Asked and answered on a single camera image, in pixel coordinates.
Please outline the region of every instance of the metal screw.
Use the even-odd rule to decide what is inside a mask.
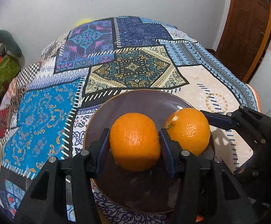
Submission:
[[[56,158],[55,156],[51,156],[51,157],[48,159],[48,161],[49,161],[50,163],[54,163],[56,160],[57,160],[57,158]]]
[[[89,154],[89,151],[88,150],[83,150],[81,151],[81,155],[82,156],[87,156]]]
[[[223,160],[219,156],[216,156],[214,157],[214,161],[217,163],[221,163]]]
[[[259,171],[258,171],[258,170],[255,170],[255,171],[252,173],[252,175],[253,175],[254,177],[258,177],[258,176],[259,176]]]
[[[182,155],[182,156],[189,156],[189,155],[190,155],[190,152],[189,152],[189,151],[186,151],[186,150],[183,150],[183,151],[181,152],[181,155]]]

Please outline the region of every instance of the orange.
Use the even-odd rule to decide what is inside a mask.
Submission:
[[[174,112],[165,123],[172,140],[179,142],[183,150],[196,156],[208,146],[210,126],[202,112],[193,108],[184,108]]]
[[[112,125],[110,147],[115,161],[128,171],[151,168],[160,156],[160,144],[154,122],[139,113],[119,117]]]

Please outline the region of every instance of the black and white checkered patch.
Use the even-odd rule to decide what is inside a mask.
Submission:
[[[36,74],[40,70],[40,63],[32,64],[24,68],[17,75],[17,89],[21,87],[27,87],[34,80]]]

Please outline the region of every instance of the patchwork tablecloth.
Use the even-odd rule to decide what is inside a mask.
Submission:
[[[259,110],[252,88],[174,26],[139,17],[81,25],[46,47],[42,61],[21,71],[7,92],[7,129],[0,139],[0,204],[7,215],[13,219],[49,157],[70,158],[82,150],[87,124],[106,100],[143,88],[171,93],[199,110],[226,114],[239,105]],[[232,171],[252,155],[234,130],[211,130],[216,155]],[[70,189],[70,177],[66,181]],[[118,207],[94,184],[93,192],[111,223],[165,222],[165,214]],[[70,198],[67,211],[75,220]]]

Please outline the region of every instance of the plate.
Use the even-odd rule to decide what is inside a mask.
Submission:
[[[158,90],[133,90],[119,94],[106,101],[92,116],[85,132],[84,149],[98,140],[103,129],[111,128],[123,114],[144,114],[160,130],[168,117],[182,108],[192,106],[177,96]],[[203,153],[204,157],[213,158],[213,149],[211,143]],[[137,213],[157,214],[174,209],[180,181],[170,178],[162,156],[149,170],[129,172],[116,164],[110,151],[95,184],[105,197],[118,206]]]

